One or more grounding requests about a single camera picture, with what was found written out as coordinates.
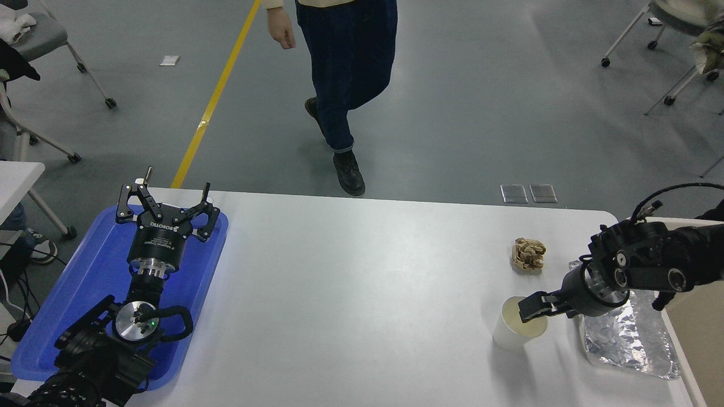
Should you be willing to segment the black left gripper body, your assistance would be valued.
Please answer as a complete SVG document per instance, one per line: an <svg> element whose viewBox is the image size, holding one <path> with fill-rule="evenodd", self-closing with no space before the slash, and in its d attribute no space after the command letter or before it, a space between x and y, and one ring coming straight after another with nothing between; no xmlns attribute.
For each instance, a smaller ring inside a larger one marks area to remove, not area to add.
<svg viewBox="0 0 724 407"><path fill-rule="evenodd" d="M127 263L138 267L144 258L155 258L168 267L179 267L183 259L184 247L189 235L192 234L192 224L184 220L174 225L174 219L181 219L180 215L171 215L170 221L160 221L154 218L152 212L145 211L138 216L137 230L133 238Z"/></svg>

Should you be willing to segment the person's hand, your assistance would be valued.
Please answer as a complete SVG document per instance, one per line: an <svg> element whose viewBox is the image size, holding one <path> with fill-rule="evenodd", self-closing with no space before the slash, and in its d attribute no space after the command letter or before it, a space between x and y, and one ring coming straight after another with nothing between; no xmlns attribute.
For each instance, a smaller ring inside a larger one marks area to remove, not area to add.
<svg viewBox="0 0 724 407"><path fill-rule="evenodd" d="M291 20L283 7L267 8L267 23L270 36L284 50L296 46Z"/></svg>

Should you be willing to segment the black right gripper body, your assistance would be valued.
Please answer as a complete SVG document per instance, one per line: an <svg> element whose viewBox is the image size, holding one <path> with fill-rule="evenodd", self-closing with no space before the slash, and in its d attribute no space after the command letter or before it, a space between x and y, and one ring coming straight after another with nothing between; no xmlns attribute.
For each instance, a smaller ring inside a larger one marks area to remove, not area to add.
<svg viewBox="0 0 724 407"><path fill-rule="evenodd" d="M566 317L579 315L599 317L614 309L614 304L604 301L590 289L586 282L586 265L581 263L563 278L563 299L568 309Z"/></svg>

